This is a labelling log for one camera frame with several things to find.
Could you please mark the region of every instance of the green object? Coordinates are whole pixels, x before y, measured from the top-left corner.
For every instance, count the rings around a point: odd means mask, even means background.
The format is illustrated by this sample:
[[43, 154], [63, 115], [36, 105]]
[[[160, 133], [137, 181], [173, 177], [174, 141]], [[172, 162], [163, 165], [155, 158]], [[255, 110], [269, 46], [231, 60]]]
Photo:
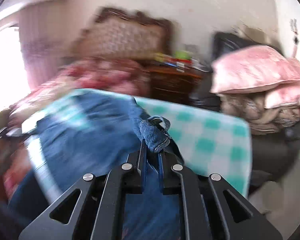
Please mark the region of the green object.
[[185, 50], [177, 50], [174, 54], [176, 59], [190, 60], [191, 57], [189, 53]]

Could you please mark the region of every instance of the wooden headboard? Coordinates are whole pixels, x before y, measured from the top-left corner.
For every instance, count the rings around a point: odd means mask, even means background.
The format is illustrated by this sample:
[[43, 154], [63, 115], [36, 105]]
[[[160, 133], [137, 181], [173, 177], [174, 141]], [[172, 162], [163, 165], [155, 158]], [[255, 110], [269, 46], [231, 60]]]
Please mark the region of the wooden headboard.
[[93, 25], [82, 31], [72, 46], [75, 57], [149, 59], [154, 52], [171, 53], [172, 23], [137, 11], [129, 15], [116, 8], [102, 8]]

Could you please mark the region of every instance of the beige blanket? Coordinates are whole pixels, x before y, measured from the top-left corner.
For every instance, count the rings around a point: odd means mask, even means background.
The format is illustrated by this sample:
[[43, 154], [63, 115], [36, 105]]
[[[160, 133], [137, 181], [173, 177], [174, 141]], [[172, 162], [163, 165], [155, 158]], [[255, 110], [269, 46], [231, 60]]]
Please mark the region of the beige blanket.
[[264, 93], [222, 95], [221, 111], [245, 119], [256, 135], [276, 133], [300, 121], [299, 106], [265, 109], [264, 99]]

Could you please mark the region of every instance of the window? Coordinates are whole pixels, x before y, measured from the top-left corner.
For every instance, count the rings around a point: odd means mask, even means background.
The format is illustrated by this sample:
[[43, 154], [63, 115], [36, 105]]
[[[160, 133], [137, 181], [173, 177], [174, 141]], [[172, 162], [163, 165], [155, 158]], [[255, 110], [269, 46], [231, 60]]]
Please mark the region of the window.
[[0, 31], [0, 111], [30, 93], [18, 30]]

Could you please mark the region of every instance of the denim fabric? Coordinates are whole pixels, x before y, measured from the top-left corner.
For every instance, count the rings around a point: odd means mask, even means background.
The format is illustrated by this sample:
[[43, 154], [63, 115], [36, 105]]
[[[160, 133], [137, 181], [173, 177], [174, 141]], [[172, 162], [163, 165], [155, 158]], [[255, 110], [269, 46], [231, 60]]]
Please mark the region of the denim fabric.
[[[73, 101], [84, 117], [76, 119], [77, 124], [60, 120], [60, 113], [37, 122], [42, 152], [63, 192], [85, 173], [101, 176], [126, 162], [129, 153], [140, 149], [142, 138], [153, 151], [170, 141], [169, 121], [150, 117], [135, 100], [85, 93]], [[165, 125], [162, 131], [155, 126], [159, 122]], [[126, 197], [124, 239], [178, 240], [178, 196], [163, 196], [158, 173], [148, 163], [146, 168], [143, 194]]]
[[20, 217], [5, 204], [0, 204], [0, 240], [18, 240], [29, 221]]
[[40, 186], [31, 170], [19, 184], [8, 208], [32, 222], [49, 206]]
[[[170, 135], [168, 129], [170, 128], [169, 120], [158, 116], [150, 116], [143, 108], [137, 105], [135, 99], [131, 100], [129, 109], [129, 118], [133, 122], [133, 131], [138, 136], [140, 141], [146, 140], [148, 148], [158, 153], [170, 143]], [[163, 123], [163, 130], [159, 130], [157, 125]]]

